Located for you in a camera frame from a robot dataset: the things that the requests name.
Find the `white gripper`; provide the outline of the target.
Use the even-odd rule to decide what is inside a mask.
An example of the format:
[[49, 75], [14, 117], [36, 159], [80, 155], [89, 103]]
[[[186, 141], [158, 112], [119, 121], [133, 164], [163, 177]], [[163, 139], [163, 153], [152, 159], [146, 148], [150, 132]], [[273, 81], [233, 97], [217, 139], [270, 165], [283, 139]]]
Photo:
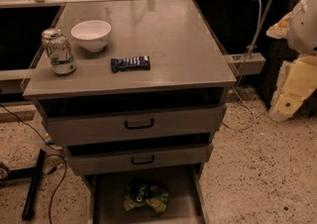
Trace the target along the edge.
[[[291, 12], [269, 27], [266, 35], [287, 39]], [[275, 122], [291, 118], [317, 89], [317, 56], [300, 55], [295, 61], [284, 61], [279, 70], [276, 91], [270, 101], [268, 115]]]

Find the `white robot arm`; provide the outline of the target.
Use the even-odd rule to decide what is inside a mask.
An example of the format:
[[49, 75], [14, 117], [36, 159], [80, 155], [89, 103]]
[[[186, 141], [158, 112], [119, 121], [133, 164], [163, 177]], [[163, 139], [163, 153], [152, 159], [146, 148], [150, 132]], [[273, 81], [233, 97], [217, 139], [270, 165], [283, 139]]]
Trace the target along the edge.
[[266, 34], [286, 39], [288, 46], [299, 53], [293, 62], [282, 64], [270, 102], [269, 117], [282, 122], [291, 118], [317, 89], [317, 0], [300, 0]]

